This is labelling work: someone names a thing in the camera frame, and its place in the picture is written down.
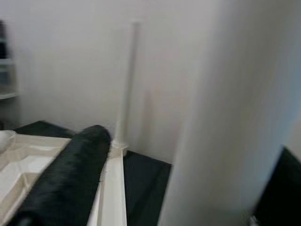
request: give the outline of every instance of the white pole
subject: white pole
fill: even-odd
[[[219,26],[204,43],[160,226],[246,226],[300,110],[301,2],[205,2]]]
[[[126,155],[128,143],[127,139],[127,124],[128,124],[128,111],[131,99],[131,89],[133,85],[133,76],[135,73],[135,61],[137,54],[138,38],[140,31],[140,23],[138,21],[132,22],[131,27],[131,43],[129,48],[128,66],[125,84],[123,87],[121,105],[117,117],[115,128],[115,137],[112,142],[112,147],[123,149],[123,155]]]

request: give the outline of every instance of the white shelf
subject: white shelf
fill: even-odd
[[[12,65],[12,59],[0,59],[0,65]]]
[[[13,98],[16,96],[17,96],[17,93],[15,93],[15,92],[10,92],[10,93],[1,93],[0,92],[0,100],[9,99],[9,98]]]

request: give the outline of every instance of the white vertical rod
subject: white vertical rod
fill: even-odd
[[[119,147],[124,149],[123,154],[126,155],[126,148],[128,143],[126,142],[128,111],[130,106],[131,89],[133,85],[133,77],[135,72],[135,61],[137,54],[138,38],[140,31],[140,22],[134,21],[131,24],[131,43],[129,48],[127,74],[125,84],[122,92],[121,105],[117,117],[115,137],[112,142],[113,147]]]

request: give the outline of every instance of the dark floor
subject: dark floor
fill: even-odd
[[[19,134],[72,138],[74,132],[45,121],[16,129]],[[134,152],[124,158],[128,226],[156,226],[171,165]]]

